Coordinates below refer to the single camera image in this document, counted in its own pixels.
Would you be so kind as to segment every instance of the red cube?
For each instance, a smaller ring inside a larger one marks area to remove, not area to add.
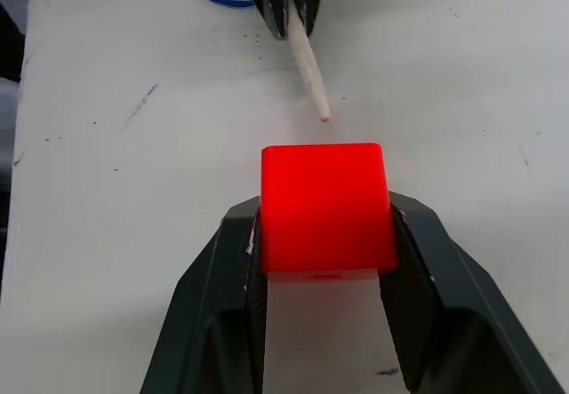
[[[351,277],[397,267],[379,144],[274,146],[261,163],[265,274]]]

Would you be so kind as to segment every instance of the white tabletop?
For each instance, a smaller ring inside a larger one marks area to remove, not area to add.
[[[137,392],[176,282],[259,194],[261,148],[327,141],[383,145],[390,188],[438,213],[569,389],[568,7],[323,0],[323,125],[255,10],[30,0],[3,392]],[[266,392],[405,392],[376,374],[398,367],[376,283],[270,289]]]

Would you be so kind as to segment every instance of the wooden skewer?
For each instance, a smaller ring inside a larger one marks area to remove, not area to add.
[[[288,7],[288,38],[293,47],[294,59],[301,72],[302,83],[317,109],[320,120],[327,122],[330,120],[330,103],[317,59],[310,47],[309,38],[296,11],[294,0],[288,0]]]

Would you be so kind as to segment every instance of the wooden stick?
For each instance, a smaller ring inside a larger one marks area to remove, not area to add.
[[[288,0],[288,16],[288,38],[293,47],[294,59],[301,72],[302,83],[317,109],[320,120],[327,122],[330,120],[330,103],[328,103],[324,80],[312,47],[310,47],[304,25],[296,11],[294,0]]]

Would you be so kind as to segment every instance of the dark mark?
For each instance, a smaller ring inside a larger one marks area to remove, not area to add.
[[[524,159],[524,163],[527,166],[527,170],[532,170],[532,167],[530,167],[530,164],[527,161],[527,158],[525,158],[525,153],[524,153],[524,148],[522,147],[522,142],[519,142],[519,154]]]
[[[28,57],[26,58],[26,61],[24,62],[23,68],[25,68],[29,64],[29,62],[32,60],[32,58],[36,55],[37,50],[42,46],[42,44],[44,43],[46,38],[47,38],[47,36],[43,36],[37,42],[36,47],[34,47],[34,49],[29,53]]]
[[[18,165],[21,163],[21,159],[24,157],[24,154],[26,154],[26,151],[22,151],[18,159],[14,160],[14,162],[12,163],[13,167],[18,167]]]
[[[399,373],[399,367],[393,367],[392,369],[380,370],[379,372],[376,372],[375,374],[378,374],[380,376],[393,376],[394,374],[398,374],[398,373]]]
[[[124,126],[128,125],[131,120],[133,118],[135,118],[138,113],[140,112],[140,109],[146,105],[146,102],[148,100],[148,98],[150,97],[150,95],[152,93],[154,93],[154,91],[156,90],[156,88],[158,87],[158,83],[154,84],[152,87],[150,87],[150,90],[147,91],[147,93],[144,95],[144,97],[142,98],[142,101],[140,101],[140,103],[138,104],[138,106],[134,109],[134,111],[131,113],[131,115],[128,116],[128,118],[126,119],[126,121],[124,122]]]

